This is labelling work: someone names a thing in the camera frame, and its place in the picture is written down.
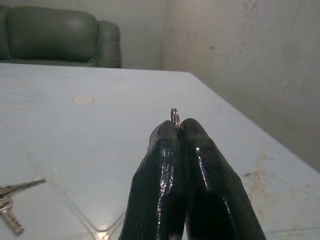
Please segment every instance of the gray wall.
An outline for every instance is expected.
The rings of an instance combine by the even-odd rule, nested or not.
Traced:
[[[166,0],[0,0],[0,5],[82,10],[120,26],[124,68],[160,69]]]
[[[318,170],[319,63],[319,0],[167,0],[164,69],[194,73]]]

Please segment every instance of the metal ring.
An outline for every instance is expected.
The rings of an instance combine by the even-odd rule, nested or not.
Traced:
[[[174,123],[177,129],[180,128],[180,118],[176,108],[171,108],[171,121]]]

